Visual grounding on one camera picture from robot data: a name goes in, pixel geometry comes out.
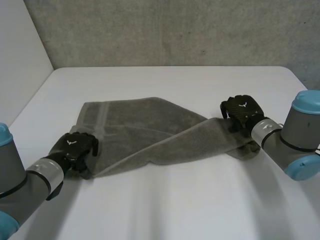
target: wall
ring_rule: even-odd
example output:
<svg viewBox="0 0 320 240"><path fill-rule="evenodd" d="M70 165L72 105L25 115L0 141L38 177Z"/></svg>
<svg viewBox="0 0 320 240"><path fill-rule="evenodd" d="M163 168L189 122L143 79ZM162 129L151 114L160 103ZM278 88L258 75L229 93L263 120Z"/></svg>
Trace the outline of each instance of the wall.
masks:
<svg viewBox="0 0 320 240"><path fill-rule="evenodd" d="M52 71L23 0L0 0L0 122L10 125Z"/></svg>
<svg viewBox="0 0 320 240"><path fill-rule="evenodd" d="M320 89L319 0L24 0L54 68L284 66Z"/></svg>

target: white wall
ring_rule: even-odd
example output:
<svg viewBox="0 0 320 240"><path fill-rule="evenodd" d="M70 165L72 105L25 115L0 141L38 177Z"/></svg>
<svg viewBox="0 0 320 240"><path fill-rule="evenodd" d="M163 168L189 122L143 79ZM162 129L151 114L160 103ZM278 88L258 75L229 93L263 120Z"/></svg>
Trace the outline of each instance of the white wall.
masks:
<svg viewBox="0 0 320 240"><path fill-rule="evenodd" d="M0 0L0 122L11 125L52 71L23 0Z"/></svg>

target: gray cylindrical joint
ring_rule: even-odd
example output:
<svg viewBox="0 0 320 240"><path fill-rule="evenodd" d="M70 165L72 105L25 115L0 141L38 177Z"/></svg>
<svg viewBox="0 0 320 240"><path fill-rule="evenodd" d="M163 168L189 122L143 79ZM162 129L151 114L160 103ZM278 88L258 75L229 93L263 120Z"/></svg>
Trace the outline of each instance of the gray cylindrical joint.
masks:
<svg viewBox="0 0 320 240"><path fill-rule="evenodd" d="M310 114L291 107L281 137L289 144L314 150L320 144L320 114Z"/></svg>
<svg viewBox="0 0 320 240"><path fill-rule="evenodd" d="M27 174L8 126L0 123L0 194L21 184Z"/></svg>

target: carbon fiber glove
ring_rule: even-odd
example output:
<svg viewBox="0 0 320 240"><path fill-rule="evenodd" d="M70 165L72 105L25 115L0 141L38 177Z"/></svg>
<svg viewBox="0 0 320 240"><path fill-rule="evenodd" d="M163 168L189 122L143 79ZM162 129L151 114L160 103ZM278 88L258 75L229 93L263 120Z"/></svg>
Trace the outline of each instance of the carbon fiber glove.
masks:
<svg viewBox="0 0 320 240"><path fill-rule="evenodd" d="M253 119L266 118L259 104L249 95L229 97L227 101L221 103L220 109L224 119L228 116L232 119L235 130L250 128L248 123L251 125Z"/></svg>

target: gray concrete wall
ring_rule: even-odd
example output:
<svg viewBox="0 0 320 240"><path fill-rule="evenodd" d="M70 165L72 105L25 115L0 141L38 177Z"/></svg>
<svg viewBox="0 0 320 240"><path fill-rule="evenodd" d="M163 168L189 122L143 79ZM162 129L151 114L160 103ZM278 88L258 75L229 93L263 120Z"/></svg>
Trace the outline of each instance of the gray concrete wall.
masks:
<svg viewBox="0 0 320 240"><path fill-rule="evenodd" d="M320 89L320 0L24 0L54 68L284 66Z"/></svg>

